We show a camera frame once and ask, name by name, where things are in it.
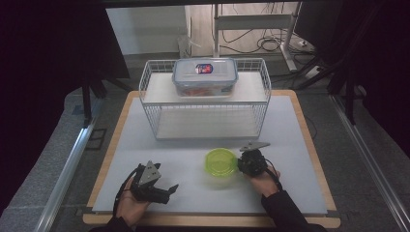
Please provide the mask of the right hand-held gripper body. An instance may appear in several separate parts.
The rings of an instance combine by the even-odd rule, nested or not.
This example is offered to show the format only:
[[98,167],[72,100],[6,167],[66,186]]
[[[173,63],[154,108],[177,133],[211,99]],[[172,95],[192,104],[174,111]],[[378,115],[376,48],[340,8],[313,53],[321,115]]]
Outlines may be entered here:
[[242,153],[238,158],[238,169],[251,177],[256,177],[268,168],[268,164],[262,153],[261,148],[270,146],[268,142],[253,141],[240,149]]

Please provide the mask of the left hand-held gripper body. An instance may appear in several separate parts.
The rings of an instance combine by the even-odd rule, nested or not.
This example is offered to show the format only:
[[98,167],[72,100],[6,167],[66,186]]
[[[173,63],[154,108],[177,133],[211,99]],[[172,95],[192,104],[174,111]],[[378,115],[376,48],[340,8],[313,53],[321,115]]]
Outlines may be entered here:
[[149,160],[146,165],[139,164],[134,170],[130,191],[138,201],[167,204],[170,195],[166,189],[155,187],[161,173]]

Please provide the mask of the green plastic bowl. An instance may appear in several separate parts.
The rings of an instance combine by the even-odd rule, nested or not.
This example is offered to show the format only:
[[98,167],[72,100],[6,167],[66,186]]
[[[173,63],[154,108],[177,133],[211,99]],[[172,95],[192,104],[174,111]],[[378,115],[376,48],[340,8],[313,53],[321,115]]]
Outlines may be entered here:
[[215,177],[228,177],[237,171],[237,157],[229,149],[216,148],[205,155],[204,168]]

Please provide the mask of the white wire shelf rack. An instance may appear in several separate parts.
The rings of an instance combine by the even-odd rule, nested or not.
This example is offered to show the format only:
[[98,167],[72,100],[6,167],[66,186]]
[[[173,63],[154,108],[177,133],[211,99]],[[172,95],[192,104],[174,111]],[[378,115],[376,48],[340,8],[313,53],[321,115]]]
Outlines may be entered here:
[[238,81],[227,97],[180,97],[172,82],[177,60],[150,60],[139,97],[157,139],[257,138],[271,98],[271,80],[261,58],[234,59]]

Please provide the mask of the clear food container blue lid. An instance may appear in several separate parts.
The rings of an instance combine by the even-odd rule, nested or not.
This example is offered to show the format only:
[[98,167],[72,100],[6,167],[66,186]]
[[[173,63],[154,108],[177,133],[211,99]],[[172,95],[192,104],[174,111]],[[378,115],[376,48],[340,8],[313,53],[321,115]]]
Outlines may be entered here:
[[172,82],[180,97],[227,97],[238,81],[236,62],[231,58],[177,60]]

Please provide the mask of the person's right hand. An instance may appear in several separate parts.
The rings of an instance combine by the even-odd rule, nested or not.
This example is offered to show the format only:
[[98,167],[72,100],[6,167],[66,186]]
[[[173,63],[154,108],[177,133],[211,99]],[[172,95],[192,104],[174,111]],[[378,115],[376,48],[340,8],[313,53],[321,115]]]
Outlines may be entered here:
[[250,177],[249,181],[255,191],[264,197],[269,197],[278,192],[278,185],[268,172],[263,172],[256,177]]

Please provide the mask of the person's left hand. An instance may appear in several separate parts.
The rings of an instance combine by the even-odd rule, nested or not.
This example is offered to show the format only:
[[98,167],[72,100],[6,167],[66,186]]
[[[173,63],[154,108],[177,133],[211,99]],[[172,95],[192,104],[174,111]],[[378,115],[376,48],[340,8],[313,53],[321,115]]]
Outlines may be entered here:
[[137,225],[150,205],[147,201],[138,201],[133,197],[130,191],[131,185],[132,178],[127,181],[120,195],[115,214],[117,218],[122,218],[128,227]]

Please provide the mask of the grey table mat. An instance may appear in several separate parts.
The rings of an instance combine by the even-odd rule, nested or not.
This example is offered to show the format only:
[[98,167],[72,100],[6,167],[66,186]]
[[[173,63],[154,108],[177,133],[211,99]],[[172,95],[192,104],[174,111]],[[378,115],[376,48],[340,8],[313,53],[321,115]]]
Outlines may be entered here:
[[[261,150],[280,172],[280,182],[305,215],[327,213],[325,198],[315,171],[291,99],[273,96],[270,100],[261,142],[270,145]],[[113,160],[102,189],[93,206],[95,212],[110,212],[114,198],[129,174],[147,161],[158,163],[161,178],[156,186],[178,188],[167,204],[152,204],[151,212],[259,214],[264,211],[260,195],[249,181],[236,171],[219,178],[205,171],[205,156],[215,148],[234,153],[245,145],[243,140],[157,140],[150,128],[140,100],[133,98],[121,131]]]

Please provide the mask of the black metal stand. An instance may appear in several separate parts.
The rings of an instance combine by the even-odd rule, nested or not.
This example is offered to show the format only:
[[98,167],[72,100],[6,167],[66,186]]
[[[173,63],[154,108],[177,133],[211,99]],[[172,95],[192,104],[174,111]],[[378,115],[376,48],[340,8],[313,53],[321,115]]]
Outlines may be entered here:
[[355,125],[353,113],[355,99],[355,76],[353,74],[353,63],[355,56],[358,53],[359,45],[379,10],[379,3],[371,3],[367,8],[363,19],[360,21],[356,32],[352,36],[350,44],[343,52],[341,59],[335,64],[335,75],[328,85],[328,92],[331,95],[338,93],[341,87],[345,86],[344,115],[346,116],[348,122],[352,125]]
[[126,92],[133,90],[130,85],[103,72],[85,74],[81,78],[82,101],[84,110],[83,128],[88,128],[93,120],[90,93],[93,93],[97,99],[104,99],[107,95],[107,90],[103,85],[104,80],[125,90]]

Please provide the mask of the white power strip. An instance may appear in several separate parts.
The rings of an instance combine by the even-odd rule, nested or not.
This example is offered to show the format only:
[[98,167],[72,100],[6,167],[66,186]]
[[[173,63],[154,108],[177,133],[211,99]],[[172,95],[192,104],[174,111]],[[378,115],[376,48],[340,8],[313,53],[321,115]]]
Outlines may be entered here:
[[321,67],[319,67],[319,66],[314,66],[309,72],[307,72],[306,74],[305,74],[305,78],[306,79],[311,79],[311,78],[313,78],[314,76],[316,76],[317,74],[319,74],[319,73],[321,73],[322,72],[322,68]]

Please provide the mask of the black square floor frame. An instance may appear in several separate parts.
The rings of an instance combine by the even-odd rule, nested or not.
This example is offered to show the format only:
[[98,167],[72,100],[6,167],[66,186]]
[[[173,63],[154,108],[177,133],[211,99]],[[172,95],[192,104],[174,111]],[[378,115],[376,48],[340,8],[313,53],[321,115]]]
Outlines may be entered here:
[[87,151],[98,151],[102,148],[106,135],[106,129],[94,129],[88,139],[85,149]]

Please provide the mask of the aluminium rail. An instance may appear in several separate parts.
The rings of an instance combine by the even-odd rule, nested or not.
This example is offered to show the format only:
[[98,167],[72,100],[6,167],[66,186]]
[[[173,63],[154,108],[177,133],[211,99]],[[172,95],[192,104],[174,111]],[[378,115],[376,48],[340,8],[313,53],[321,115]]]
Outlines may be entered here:
[[334,104],[342,124],[345,126],[349,136],[356,146],[369,175],[377,186],[400,231],[410,232],[410,214],[405,209],[394,188],[388,182],[388,179],[366,145],[357,126],[352,124],[345,115],[345,106],[343,105],[342,100],[335,96],[330,96],[330,100]]
[[82,128],[78,137],[71,149],[71,152],[66,160],[66,163],[60,173],[60,176],[44,206],[43,212],[35,226],[34,232],[49,232],[51,226],[56,219],[60,206],[69,189],[69,185],[73,179],[73,175],[81,160],[82,154],[86,148],[87,142],[91,136],[97,119],[100,116],[100,111],[103,106],[103,100],[96,100],[92,106],[92,117],[89,125]]

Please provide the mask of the white metal desk frame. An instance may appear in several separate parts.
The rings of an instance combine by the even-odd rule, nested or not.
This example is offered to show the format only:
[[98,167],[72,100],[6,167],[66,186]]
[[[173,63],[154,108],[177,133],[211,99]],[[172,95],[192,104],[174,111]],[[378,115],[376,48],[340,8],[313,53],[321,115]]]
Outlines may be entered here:
[[279,49],[286,62],[288,70],[290,70],[292,73],[295,72],[297,70],[297,67],[290,54],[289,46],[301,6],[302,3],[297,2],[296,7],[291,14],[222,15],[219,14],[220,4],[214,4],[213,56],[220,56],[220,31],[247,29],[285,29],[287,31],[287,34],[284,38],[284,41],[279,43]]

